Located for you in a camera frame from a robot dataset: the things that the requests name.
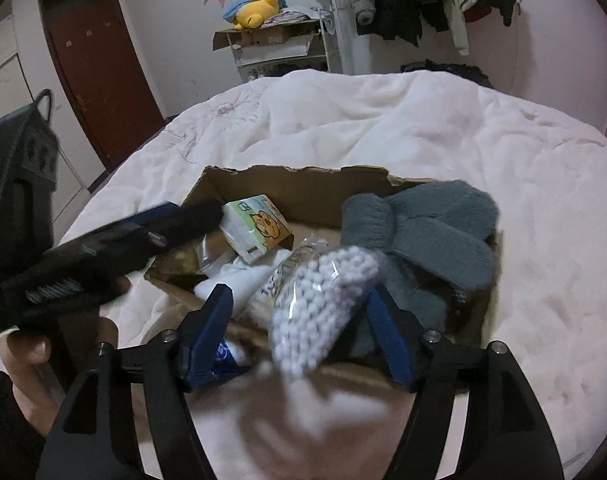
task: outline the white blanket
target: white blanket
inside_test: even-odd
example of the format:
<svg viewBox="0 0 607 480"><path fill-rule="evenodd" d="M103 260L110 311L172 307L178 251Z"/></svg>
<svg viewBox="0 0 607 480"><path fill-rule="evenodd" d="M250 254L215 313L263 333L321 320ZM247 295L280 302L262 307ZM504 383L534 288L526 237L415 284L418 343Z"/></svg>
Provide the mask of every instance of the white blanket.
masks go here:
<svg viewBox="0 0 607 480"><path fill-rule="evenodd" d="M594 128L445 73L264 78L177 117L123 164L66 239L166 200L180 203L209 164L369 164L488 191L501 210L504 245L499 304L486 329L522 365L567 478L599 446L607 433L607 140ZM140 275L133 279L131 293L107 309L120 346L187 312ZM190 406L221 480L374 480L411 397L317 376L282 384L259 367ZM455 468L464 410L459 399L440 476ZM149 436L143 440L146 468L160 476Z"/></svg>

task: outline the stuffed animal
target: stuffed animal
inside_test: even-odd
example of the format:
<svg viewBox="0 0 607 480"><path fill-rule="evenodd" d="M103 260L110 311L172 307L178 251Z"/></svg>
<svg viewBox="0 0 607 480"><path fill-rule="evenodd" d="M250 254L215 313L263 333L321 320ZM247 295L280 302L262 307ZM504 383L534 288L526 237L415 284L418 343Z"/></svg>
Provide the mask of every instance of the stuffed animal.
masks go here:
<svg viewBox="0 0 607 480"><path fill-rule="evenodd" d="M268 18L279 14L279 0L256 0L244 4L235 15L234 28L259 28Z"/></svg>

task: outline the blue cloth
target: blue cloth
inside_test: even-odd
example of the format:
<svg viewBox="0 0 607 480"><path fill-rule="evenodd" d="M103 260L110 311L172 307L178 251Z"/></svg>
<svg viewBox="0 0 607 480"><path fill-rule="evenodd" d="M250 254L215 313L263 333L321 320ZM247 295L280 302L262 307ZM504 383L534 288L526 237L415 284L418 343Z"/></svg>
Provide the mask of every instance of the blue cloth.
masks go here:
<svg viewBox="0 0 607 480"><path fill-rule="evenodd" d="M245 4L250 2L256 2L257 0L239 0L237 3L232 4L226 10L223 11L223 19L227 22L234 23L234 17L237 15L238 10ZM285 0L279 0L279 9L285 9L288 5Z"/></svg>

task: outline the cardboard box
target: cardboard box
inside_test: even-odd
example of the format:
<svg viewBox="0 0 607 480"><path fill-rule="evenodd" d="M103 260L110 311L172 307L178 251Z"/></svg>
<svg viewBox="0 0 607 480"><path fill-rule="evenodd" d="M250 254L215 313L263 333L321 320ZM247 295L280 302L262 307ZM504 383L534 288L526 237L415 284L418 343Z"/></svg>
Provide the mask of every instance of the cardboard box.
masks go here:
<svg viewBox="0 0 607 480"><path fill-rule="evenodd" d="M318 28L319 20L305 20L289 25L248 28L247 30L228 28L215 32L212 38L212 50L220 50L234 44L240 46L282 44L295 36L311 34Z"/></svg>
<svg viewBox="0 0 607 480"><path fill-rule="evenodd" d="M252 166L237 171L207 167L185 203L192 204L204 198L217 198L222 202L241 200L259 194L267 195L288 222L298 222L311 227L341 229L341 206L357 193L375 193L385 197L409 187L430 182L429 179L412 180L392 176L383 168L350 166L340 170L302 168L293 170L283 166ZM292 248L292 238L282 246ZM145 277L161 290L194 308L202 302L192 293L194 286L205 276L181 276L177 267L194 269L195 262L188 262L194 251L160 256ZM490 303L490 293L477 298L475 308L477 322L483 317ZM231 321L228 334L234 335L254 349L269 351L267 333ZM334 377L346 378L359 383L389 388L389 377L381 370L350 363L322 364L319 370Z"/></svg>

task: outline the orange cartoon character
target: orange cartoon character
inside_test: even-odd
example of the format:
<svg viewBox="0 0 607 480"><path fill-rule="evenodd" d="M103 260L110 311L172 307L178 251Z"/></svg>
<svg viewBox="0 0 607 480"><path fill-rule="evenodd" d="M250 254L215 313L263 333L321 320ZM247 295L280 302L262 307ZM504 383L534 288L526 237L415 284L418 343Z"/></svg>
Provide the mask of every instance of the orange cartoon character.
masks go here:
<svg viewBox="0 0 607 480"><path fill-rule="evenodd" d="M264 237L274 238L275 240L279 238L279 225L268 213L259 211L257 214L250 215L250 218Z"/></svg>

